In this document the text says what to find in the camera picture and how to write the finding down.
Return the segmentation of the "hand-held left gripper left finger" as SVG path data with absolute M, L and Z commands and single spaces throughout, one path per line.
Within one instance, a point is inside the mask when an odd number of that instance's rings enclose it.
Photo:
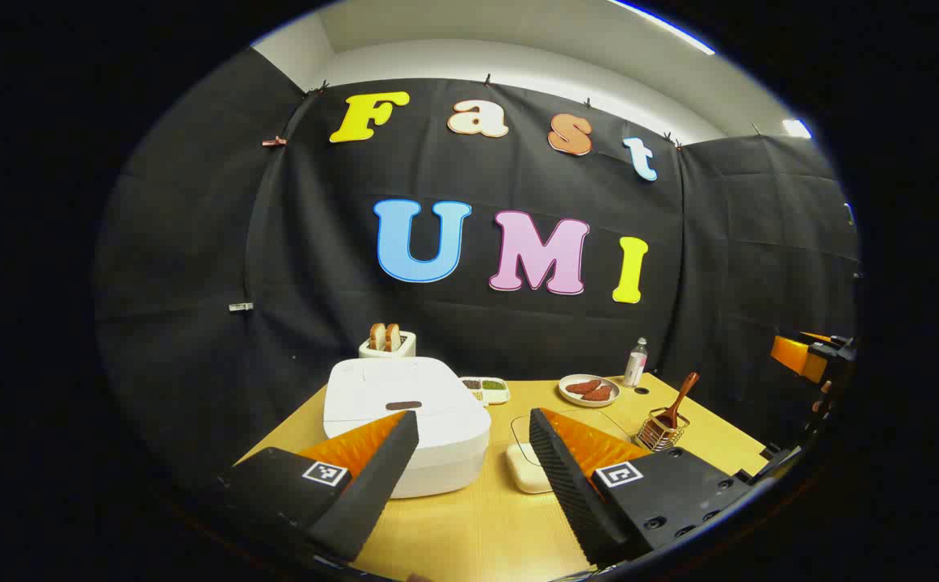
M 299 453 L 265 447 L 218 490 L 230 519 L 273 550 L 351 563 L 418 444 L 417 414 L 397 411 Z

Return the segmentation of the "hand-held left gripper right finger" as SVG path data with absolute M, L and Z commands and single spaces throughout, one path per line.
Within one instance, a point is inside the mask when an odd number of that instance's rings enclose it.
M 725 512 L 752 489 L 684 447 L 632 445 L 566 414 L 529 413 L 529 442 L 589 563 L 636 559 Z

